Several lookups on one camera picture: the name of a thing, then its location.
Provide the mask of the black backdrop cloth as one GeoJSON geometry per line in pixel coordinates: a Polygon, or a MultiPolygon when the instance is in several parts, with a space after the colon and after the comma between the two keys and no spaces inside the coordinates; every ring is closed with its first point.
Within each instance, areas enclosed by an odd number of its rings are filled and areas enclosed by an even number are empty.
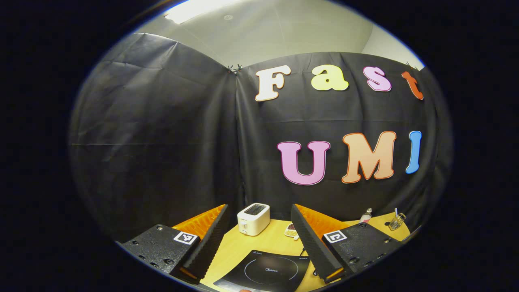
{"type": "Polygon", "coordinates": [[[311,52],[233,74],[135,33],[85,80],[70,155],[85,204],[121,242],[222,204],[267,204],[280,220],[293,204],[341,221],[397,208],[414,232],[444,192],[454,135],[427,68],[311,52]]]}

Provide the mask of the black induction cooktop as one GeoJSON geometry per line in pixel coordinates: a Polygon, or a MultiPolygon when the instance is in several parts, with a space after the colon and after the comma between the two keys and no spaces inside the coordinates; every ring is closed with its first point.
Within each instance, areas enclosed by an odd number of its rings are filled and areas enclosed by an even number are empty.
{"type": "Polygon", "coordinates": [[[213,284],[230,292],[295,292],[309,263],[307,256],[252,250],[237,266],[213,284]]]}

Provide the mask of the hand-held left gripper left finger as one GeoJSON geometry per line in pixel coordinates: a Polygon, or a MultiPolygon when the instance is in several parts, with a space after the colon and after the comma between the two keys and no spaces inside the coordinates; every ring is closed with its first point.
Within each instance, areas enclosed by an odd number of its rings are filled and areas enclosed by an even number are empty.
{"type": "Polygon", "coordinates": [[[222,204],[174,227],[157,224],[122,247],[166,274],[198,284],[227,231],[228,207],[222,204]]]}

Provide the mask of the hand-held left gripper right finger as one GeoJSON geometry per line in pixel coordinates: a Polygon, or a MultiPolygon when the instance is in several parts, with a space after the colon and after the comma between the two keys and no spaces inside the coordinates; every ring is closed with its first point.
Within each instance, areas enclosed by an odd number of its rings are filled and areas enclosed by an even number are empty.
{"type": "Polygon", "coordinates": [[[402,246],[368,223],[345,224],[299,204],[292,205],[291,220],[325,283],[352,277],[402,246]]]}

